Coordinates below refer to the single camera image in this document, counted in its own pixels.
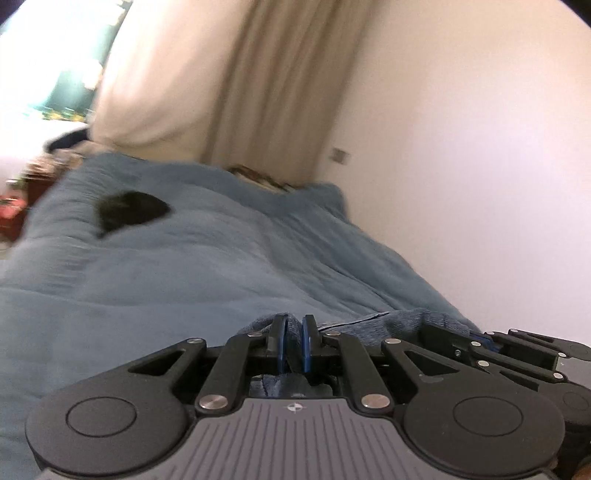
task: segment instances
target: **red object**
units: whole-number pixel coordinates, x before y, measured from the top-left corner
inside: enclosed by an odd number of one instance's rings
[[[23,199],[11,199],[8,203],[0,204],[0,232],[11,242],[16,241],[26,215],[27,203]]]

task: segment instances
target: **nightstand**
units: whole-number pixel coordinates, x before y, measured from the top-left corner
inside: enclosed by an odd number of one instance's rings
[[[22,178],[27,192],[29,207],[36,204],[37,200],[59,180],[56,176],[26,174]]]

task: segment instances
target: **bed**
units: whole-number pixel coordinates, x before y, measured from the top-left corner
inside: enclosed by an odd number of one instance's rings
[[[173,213],[98,239],[95,202],[125,190]],[[190,336],[223,344],[279,312],[357,328],[380,318],[383,335],[406,338],[421,322],[475,328],[347,220],[333,185],[278,194],[197,164],[88,159],[0,261],[0,478],[37,474],[24,420],[50,391]]]

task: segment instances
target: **wall outlet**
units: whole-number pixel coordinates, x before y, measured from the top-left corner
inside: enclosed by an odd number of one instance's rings
[[[350,156],[350,153],[346,152],[345,150],[341,150],[340,148],[333,147],[332,151],[330,152],[330,159],[340,163],[341,165],[345,165],[349,161]]]

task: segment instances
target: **logo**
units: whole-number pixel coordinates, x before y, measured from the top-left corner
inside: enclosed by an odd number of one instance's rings
[[[299,411],[304,410],[305,406],[303,406],[301,403],[290,403],[288,406],[286,406],[286,408],[293,413],[298,413]]]

